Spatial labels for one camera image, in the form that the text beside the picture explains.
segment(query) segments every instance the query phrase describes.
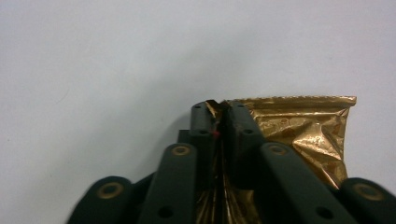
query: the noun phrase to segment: white background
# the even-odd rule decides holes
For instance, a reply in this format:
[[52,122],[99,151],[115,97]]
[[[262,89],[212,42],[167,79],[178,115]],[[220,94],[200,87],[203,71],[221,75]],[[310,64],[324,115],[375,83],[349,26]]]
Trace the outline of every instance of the white background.
[[0,3],[0,221],[153,172],[206,99],[356,95],[346,166],[396,193],[396,1]]

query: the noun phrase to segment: white wall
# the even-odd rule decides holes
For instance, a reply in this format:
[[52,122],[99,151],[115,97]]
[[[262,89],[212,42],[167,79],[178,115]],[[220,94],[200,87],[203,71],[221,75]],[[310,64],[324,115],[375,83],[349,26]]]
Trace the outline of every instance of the white wall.
[[396,193],[395,1],[0,3],[0,220],[137,181],[206,99],[357,95],[350,176]]

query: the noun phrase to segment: gold foil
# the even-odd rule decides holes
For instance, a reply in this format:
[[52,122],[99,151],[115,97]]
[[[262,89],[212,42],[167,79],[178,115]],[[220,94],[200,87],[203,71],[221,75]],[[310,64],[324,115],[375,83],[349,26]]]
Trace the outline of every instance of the gold foil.
[[324,183],[347,178],[344,140],[354,96],[297,96],[237,100],[250,110],[268,141],[293,147]]

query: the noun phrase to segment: golden wrapper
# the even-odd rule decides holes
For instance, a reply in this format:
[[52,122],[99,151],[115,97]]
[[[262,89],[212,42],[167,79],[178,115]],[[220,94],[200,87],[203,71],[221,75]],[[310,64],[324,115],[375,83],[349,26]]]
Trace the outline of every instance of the golden wrapper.
[[[297,96],[235,100],[250,110],[268,141],[293,147],[323,183],[338,189],[347,178],[344,140],[354,96]],[[221,108],[207,101],[214,118]],[[229,181],[221,148],[214,171],[217,184],[202,192],[197,202],[197,223],[262,223],[253,202],[253,190],[237,189]]]

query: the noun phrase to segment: crumpled metallic foil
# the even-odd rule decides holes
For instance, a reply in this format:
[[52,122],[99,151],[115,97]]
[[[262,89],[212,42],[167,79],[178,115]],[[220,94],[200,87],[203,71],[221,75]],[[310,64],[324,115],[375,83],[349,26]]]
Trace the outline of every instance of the crumpled metallic foil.
[[[323,183],[336,189],[347,178],[344,140],[354,96],[292,96],[235,100],[250,110],[268,141],[293,147]],[[206,104],[216,120],[229,106]],[[237,189],[227,176],[221,148],[214,164],[216,185],[201,193],[197,223],[262,223],[253,202],[253,190]]]

